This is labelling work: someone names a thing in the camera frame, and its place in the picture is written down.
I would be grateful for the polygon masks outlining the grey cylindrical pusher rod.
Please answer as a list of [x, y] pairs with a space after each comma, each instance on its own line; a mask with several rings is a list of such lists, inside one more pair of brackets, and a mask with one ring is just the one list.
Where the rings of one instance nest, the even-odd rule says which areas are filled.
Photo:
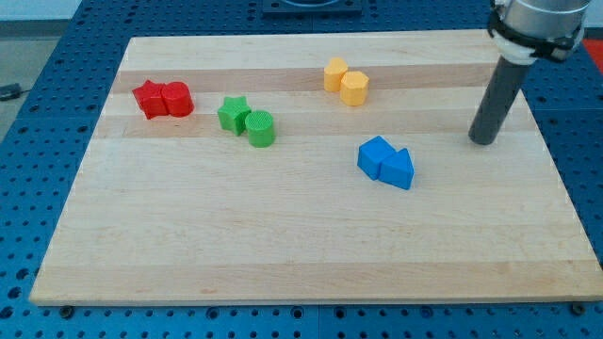
[[503, 56], [498, 59], [468, 131], [474, 143], [490, 145], [496, 140], [529, 69], [529, 65], [512, 63]]

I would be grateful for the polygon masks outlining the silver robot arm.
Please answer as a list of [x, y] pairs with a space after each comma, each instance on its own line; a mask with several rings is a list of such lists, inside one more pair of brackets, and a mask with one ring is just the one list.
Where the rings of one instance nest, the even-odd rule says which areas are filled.
[[468, 136], [493, 143], [538, 59], [562, 63], [579, 46], [589, 0], [503, 0], [491, 3], [487, 33], [500, 52]]

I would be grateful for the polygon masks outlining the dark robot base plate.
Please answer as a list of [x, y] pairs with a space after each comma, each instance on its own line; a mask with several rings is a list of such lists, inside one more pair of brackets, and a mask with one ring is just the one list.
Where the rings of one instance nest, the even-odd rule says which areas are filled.
[[261, 0], [265, 15], [360, 13], [362, 0]]

